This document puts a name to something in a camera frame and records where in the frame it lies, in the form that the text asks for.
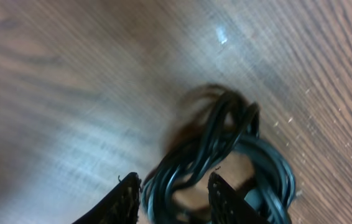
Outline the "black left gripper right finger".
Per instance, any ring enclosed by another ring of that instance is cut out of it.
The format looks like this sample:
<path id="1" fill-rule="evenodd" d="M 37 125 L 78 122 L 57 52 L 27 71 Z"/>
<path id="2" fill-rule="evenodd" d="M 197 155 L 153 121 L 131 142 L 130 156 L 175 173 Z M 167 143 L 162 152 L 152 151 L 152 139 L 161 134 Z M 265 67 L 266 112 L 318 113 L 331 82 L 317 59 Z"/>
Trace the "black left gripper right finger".
<path id="1" fill-rule="evenodd" d="M 215 172 L 208 180 L 208 191 L 213 224 L 269 224 Z"/>

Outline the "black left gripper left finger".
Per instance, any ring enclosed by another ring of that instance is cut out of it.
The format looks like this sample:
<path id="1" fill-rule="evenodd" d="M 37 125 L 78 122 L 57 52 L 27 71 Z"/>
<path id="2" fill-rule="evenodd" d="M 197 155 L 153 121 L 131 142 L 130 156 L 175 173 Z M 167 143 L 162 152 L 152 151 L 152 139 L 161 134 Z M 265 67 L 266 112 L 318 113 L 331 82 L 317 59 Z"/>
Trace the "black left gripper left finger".
<path id="1" fill-rule="evenodd" d="M 136 224 L 140 206 L 141 179 L 130 172 L 97 205 L 73 224 Z"/>

